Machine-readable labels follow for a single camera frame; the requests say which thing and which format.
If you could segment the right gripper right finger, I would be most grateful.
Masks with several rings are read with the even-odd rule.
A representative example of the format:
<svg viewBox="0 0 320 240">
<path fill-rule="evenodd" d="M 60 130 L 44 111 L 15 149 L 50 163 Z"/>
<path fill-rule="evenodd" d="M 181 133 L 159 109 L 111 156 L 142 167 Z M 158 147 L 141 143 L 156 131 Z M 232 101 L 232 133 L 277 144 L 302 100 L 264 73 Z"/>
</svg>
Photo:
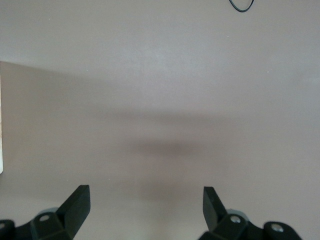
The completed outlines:
<svg viewBox="0 0 320 240">
<path fill-rule="evenodd" d="M 203 188 L 202 212 L 208 228 L 201 240 L 300 240 L 288 224 L 268 221 L 262 228 L 255 226 L 241 211 L 227 210 L 215 189 Z"/>
</svg>

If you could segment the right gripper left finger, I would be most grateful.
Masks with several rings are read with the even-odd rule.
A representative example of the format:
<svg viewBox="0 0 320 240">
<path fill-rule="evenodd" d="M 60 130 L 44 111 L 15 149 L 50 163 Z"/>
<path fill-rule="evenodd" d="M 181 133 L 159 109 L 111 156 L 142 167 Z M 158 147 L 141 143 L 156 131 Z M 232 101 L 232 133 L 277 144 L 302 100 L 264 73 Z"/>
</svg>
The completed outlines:
<svg viewBox="0 0 320 240">
<path fill-rule="evenodd" d="M 16 226 L 0 221 L 2 240 L 73 240 L 90 213 L 90 186 L 80 185 L 60 207 L 41 211 L 29 222 Z"/>
</svg>

